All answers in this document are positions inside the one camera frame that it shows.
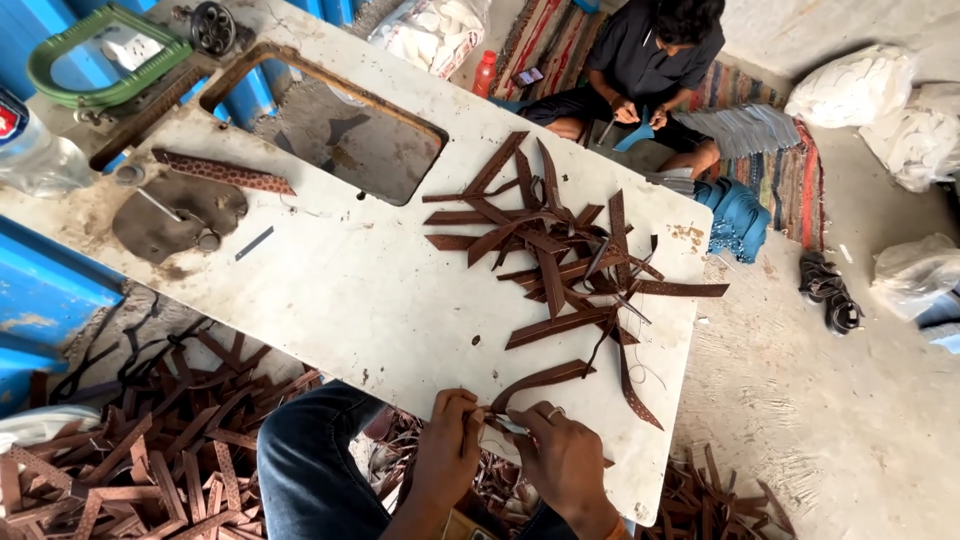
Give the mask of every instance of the black shirt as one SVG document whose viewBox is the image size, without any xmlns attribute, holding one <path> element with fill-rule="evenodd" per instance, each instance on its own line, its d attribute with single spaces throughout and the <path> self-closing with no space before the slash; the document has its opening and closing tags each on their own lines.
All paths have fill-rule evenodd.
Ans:
<svg viewBox="0 0 960 540">
<path fill-rule="evenodd" d="M 585 62 L 587 68 L 602 71 L 607 84 L 621 95 L 652 107 L 673 98 L 680 86 L 697 89 L 725 43 L 717 22 L 702 43 L 667 56 L 653 32 L 658 3 L 627 2 L 607 21 Z"/>
</svg>

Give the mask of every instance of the orange thread bracelet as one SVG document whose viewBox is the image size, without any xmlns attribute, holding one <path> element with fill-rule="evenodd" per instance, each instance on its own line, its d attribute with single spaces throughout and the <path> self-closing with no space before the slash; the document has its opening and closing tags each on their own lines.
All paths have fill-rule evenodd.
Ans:
<svg viewBox="0 0 960 540">
<path fill-rule="evenodd" d="M 627 524 L 623 523 L 623 518 L 616 517 L 616 525 L 613 526 L 613 530 L 610 534 L 607 535 L 605 540 L 618 540 L 623 533 L 627 531 Z"/>
</svg>

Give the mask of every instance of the black sandal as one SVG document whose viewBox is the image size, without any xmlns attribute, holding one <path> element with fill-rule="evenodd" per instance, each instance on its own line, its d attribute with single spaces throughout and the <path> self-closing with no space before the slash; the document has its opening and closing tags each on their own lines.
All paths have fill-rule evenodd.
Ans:
<svg viewBox="0 0 960 540">
<path fill-rule="evenodd" d="M 801 284 L 798 290 L 811 304 L 827 303 L 827 328 L 834 335 L 844 336 L 860 326 L 863 310 L 853 301 L 843 278 L 833 270 L 823 254 L 807 252 L 800 258 Z"/>
</svg>

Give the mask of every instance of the blue jeans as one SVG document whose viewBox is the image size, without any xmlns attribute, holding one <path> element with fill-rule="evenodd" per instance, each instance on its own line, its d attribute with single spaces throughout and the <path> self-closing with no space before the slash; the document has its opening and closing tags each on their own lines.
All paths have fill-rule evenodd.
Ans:
<svg viewBox="0 0 960 540">
<path fill-rule="evenodd" d="M 375 540 L 390 524 L 348 451 L 350 440 L 386 406 L 335 380 L 282 405 L 257 435 L 267 535 L 283 540 Z M 575 540 L 542 504 L 518 539 Z"/>
</svg>

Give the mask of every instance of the mobile phone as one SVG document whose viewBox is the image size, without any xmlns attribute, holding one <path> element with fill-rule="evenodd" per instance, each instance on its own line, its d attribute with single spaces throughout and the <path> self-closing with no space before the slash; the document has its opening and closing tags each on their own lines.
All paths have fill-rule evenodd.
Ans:
<svg viewBox="0 0 960 540">
<path fill-rule="evenodd" d="M 542 78 L 543 78 L 543 74 L 540 73 L 540 70 L 536 69 L 536 67 L 531 67 L 526 71 L 521 71 L 517 73 L 511 79 L 513 79 L 514 84 L 518 88 L 523 88 L 524 86 L 532 85 L 533 83 L 535 83 L 536 81 L 539 81 Z"/>
</svg>

